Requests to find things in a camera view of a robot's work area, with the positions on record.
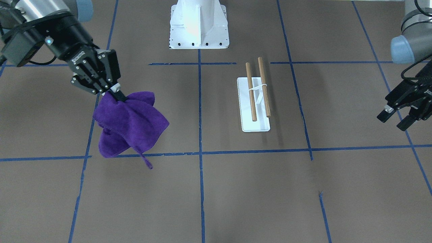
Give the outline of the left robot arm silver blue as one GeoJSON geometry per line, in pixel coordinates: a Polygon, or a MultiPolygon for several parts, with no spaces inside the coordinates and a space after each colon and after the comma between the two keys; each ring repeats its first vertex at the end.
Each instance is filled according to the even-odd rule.
{"type": "Polygon", "coordinates": [[[397,111],[409,107],[409,114],[397,125],[401,131],[431,116],[432,98],[432,2],[406,0],[404,4],[401,35],[392,39],[390,50],[394,63],[408,63],[409,67],[401,73],[402,81],[385,97],[387,105],[377,116],[385,123],[397,111]]]}

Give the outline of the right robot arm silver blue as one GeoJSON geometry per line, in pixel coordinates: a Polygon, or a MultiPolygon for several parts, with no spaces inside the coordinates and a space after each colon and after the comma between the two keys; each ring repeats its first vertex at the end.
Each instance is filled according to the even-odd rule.
{"type": "Polygon", "coordinates": [[[120,69],[114,50],[99,48],[82,26],[92,19],[91,0],[2,0],[1,64],[16,67],[35,62],[42,46],[54,54],[53,61],[68,64],[71,83],[92,94],[110,93],[117,101],[127,98],[120,90],[120,69]]]}

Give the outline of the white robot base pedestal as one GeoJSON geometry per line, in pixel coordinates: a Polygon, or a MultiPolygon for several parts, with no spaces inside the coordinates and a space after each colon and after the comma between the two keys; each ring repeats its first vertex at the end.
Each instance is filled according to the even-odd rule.
{"type": "Polygon", "coordinates": [[[226,49],[230,46],[226,6],[219,0],[178,0],[170,13],[169,48],[226,49]]]}

